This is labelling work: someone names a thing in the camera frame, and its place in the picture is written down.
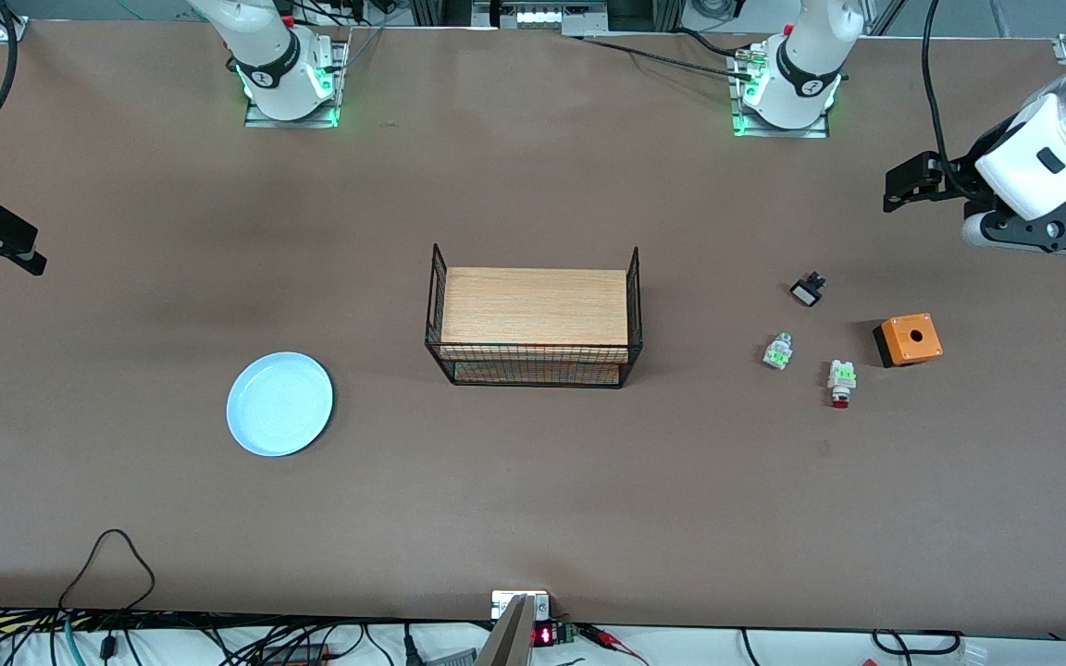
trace black electrical connector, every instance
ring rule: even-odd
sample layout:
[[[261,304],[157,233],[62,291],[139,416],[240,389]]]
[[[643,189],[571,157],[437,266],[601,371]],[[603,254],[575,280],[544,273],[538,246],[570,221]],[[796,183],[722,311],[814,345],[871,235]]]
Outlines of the black electrical connector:
[[[414,644],[414,636],[410,636],[409,622],[405,623],[405,666],[426,666],[418,653],[418,645]]]
[[[822,287],[825,287],[825,278],[821,277],[817,271],[812,271],[805,279],[796,279],[796,283],[793,283],[788,292],[805,306],[812,307],[821,299]]]
[[[117,654],[117,639],[114,636],[102,637],[101,652],[97,653],[97,656],[100,656],[101,661],[104,662],[107,659],[114,656],[114,654]]]

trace brown table surface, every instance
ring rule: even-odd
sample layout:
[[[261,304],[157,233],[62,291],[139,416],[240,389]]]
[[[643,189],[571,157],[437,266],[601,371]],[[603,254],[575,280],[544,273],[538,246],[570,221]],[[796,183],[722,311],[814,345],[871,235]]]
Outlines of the brown table surface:
[[[54,604],[116,526],[148,607],[466,619],[544,586],[579,620],[1065,632],[1066,258],[969,248],[958,201],[881,211],[932,147],[918,49],[859,43],[833,139],[784,141],[733,137],[716,77],[388,31],[338,130],[245,130],[211,27],[33,22],[0,201],[50,262],[0,258],[0,604]],[[1045,42],[935,64],[956,155],[1061,71]],[[422,345],[433,242],[600,270],[639,245],[630,384],[449,385]],[[811,270],[809,309],[786,290]],[[876,368],[871,328],[910,312],[943,358]],[[225,396],[280,350],[339,404],[261,459]],[[859,366],[847,411],[834,358]],[[143,586],[115,540],[70,603]]]

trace electrical component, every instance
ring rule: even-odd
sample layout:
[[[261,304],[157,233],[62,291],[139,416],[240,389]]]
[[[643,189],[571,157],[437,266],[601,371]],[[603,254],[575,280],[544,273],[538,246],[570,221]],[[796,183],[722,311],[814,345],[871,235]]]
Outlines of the electrical component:
[[[834,362],[829,363],[828,387],[833,406],[838,409],[847,408],[851,392],[858,387],[858,375],[854,372],[854,363],[834,359]]]
[[[551,646],[575,641],[575,636],[579,635],[579,630],[574,624],[558,622],[558,620],[547,620],[533,626],[532,648],[551,648]]]
[[[796,283],[793,283],[788,292],[795,296],[796,300],[812,307],[821,299],[822,287],[825,287],[825,278],[813,270],[805,279],[796,279]]]
[[[915,366],[943,354],[936,326],[926,312],[884,321],[874,328],[874,341],[879,346],[883,368]]]
[[[768,345],[768,350],[762,354],[762,361],[775,370],[784,370],[788,367],[788,361],[792,358],[792,337],[787,332],[779,332],[775,340]]]
[[[97,653],[97,656],[101,657],[104,662],[107,659],[117,654],[117,639],[113,635],[108,635],[101,639],[101,652]]]

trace wooden box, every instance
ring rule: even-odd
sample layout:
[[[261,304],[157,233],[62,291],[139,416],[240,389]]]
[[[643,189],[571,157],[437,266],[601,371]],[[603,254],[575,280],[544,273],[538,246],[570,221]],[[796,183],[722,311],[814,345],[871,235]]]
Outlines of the wooden box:
[[[452,384],[618,389],[642,347],[639,248],[627,271],[448,269],[435,245],[426,348]]]

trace metal mounting plate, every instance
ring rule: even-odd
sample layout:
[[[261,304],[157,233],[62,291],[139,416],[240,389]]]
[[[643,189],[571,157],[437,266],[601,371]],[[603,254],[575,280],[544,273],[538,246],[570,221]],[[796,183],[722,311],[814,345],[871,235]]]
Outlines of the metal mounting plate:
[[[537,622],[550,618],[550,594],[546,590],[491,590],[491,619],[499,620],[504,615],[515,595],[529,595],[533,598]]]

